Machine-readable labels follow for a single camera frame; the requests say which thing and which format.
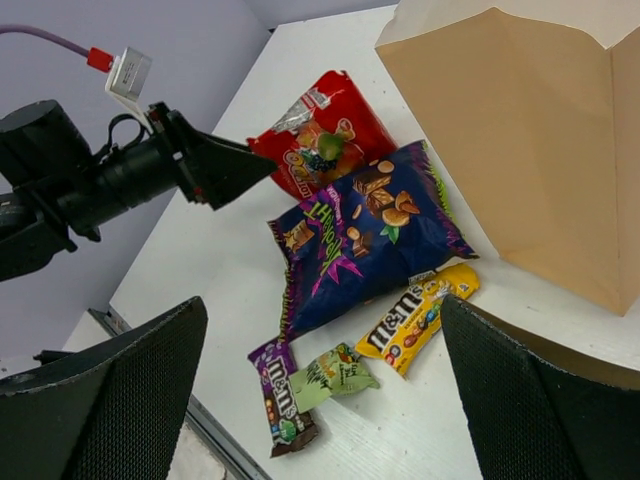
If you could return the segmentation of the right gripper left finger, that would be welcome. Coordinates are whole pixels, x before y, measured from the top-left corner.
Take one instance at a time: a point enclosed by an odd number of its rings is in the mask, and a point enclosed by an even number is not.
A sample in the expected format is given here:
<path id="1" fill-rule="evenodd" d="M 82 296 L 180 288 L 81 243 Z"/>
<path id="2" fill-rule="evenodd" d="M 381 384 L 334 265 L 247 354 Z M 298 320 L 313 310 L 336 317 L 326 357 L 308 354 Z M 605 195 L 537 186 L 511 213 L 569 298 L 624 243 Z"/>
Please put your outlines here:
<path id="1" fill-rule="evenodd" d="M 164 479 L 203 348 L 193 297 L 140 327 L 1 381 L 4 479 Z"/>

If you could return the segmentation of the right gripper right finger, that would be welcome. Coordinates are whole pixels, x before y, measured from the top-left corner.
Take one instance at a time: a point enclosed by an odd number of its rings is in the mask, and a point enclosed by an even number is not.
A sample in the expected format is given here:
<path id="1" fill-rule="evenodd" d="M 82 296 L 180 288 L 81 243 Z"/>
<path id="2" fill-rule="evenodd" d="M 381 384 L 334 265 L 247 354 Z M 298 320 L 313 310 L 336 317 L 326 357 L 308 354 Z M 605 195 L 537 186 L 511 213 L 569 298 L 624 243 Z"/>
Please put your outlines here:
<path id="1" fill-rule="evenodd" d="M 441 321 L 483 478 L 638 478 L 638 371 L 452 294 Z"/>

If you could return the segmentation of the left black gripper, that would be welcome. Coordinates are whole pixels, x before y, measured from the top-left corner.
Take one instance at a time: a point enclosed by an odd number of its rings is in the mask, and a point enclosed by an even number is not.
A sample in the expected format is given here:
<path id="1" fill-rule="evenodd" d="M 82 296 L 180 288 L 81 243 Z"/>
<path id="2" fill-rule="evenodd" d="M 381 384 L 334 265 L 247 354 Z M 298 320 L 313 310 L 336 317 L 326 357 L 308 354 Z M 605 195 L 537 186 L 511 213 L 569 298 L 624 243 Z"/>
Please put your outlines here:
<path id="1" fill-rule="evenodd" d="M 152 104 L 144 114 L 150 125 L 140 125 L 124 146 L 116 145 L 113 130 L 134 116 L 111 120 L 107 142 L 94 154 L 96 220 L 111 220 L 175 187 L 189 202 L 218 210 L 277 170 L 273 160 L 195 129 L 180 113 L 173 125 L 172 113 L 163 102 Z"/>

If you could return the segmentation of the red fruit snack bag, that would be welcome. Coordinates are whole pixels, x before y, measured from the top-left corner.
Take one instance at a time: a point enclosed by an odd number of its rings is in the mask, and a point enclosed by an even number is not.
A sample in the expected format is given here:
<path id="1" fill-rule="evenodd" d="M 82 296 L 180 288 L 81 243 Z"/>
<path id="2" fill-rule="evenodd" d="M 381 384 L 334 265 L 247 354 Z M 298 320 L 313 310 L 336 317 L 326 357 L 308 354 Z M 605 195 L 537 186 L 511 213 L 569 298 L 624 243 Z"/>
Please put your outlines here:
<path id="1" fill-rule="evenodd" d="M 397 149 L 344 70 L 323 74 L 268 130 L 247 140 L 274 161 L 274 182 L 298 200 Z"/>

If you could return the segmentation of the blue purple snack bag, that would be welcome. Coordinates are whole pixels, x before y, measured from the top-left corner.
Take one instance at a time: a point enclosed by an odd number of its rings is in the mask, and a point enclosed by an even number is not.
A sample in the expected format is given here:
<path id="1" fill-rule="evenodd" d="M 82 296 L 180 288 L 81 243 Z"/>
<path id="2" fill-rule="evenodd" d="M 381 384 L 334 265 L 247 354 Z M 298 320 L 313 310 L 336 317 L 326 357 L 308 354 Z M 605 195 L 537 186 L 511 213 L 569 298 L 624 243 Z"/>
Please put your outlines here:
<path id="1" fill-rule="evenodd" d="M 282 341 L 452 259 L 477 256 L 454 222 L 424 141 L 335 180 L 268 225 L 286 265 Z"/>

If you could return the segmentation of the green snack packet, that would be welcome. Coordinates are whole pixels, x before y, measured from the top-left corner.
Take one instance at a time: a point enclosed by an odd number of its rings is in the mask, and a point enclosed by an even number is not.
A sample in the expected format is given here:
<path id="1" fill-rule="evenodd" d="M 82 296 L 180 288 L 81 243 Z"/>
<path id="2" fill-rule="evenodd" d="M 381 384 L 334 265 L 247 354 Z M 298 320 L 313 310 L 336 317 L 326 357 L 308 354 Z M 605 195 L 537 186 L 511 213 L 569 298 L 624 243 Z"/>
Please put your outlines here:
<path id="1" fill-rule="evenodd" d="M 289 376 L 298 411 L 305 413 L 335 396 L 349 396 L 380 383 L 347 343 L 339 343 Z"/>

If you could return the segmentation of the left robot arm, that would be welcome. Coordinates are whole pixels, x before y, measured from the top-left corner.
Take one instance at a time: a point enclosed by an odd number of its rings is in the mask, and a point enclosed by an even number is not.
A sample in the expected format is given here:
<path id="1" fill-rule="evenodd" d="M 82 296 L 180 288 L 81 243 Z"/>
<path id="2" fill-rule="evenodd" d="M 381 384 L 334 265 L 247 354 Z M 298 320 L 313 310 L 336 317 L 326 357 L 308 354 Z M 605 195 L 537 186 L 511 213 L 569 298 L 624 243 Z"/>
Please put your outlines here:
<path id="1" fill-rule="evenodd" d="M 1 278 L 44 268 L 72 234 L 92 242 L 115 217 L 179 188 L 192 203 L 218 210 L 277 169 L 246 145 L 196 130 L 160 102 L 124 146 L 93 152 L 55 100 L 22 107 L 1 121 Z"/>

